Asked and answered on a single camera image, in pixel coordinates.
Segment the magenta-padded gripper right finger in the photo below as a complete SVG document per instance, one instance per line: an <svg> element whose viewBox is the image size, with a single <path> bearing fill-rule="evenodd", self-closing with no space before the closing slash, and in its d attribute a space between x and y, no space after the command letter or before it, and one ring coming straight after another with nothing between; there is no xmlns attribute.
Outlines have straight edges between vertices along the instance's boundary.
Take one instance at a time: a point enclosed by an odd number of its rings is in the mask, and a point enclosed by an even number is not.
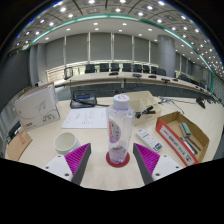
<svg viewBox="0 0 224 224"><path fill-rule="evenodd" d="M137 143L133 144L133 154L145 185L182 169L169 155L159 155Z"/></svg>

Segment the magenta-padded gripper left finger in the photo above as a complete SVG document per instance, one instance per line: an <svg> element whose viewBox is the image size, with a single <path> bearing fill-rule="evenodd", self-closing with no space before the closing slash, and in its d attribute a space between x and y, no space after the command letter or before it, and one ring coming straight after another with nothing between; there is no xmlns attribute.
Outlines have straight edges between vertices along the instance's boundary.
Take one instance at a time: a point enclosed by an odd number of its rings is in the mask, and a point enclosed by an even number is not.
<svg viewBox="0 0 224 224"><path fill-rule="evenodd" d="M76 185L80 185L90 154L91 144L87 143L67 155L58 154L43 169Z"/></svg>

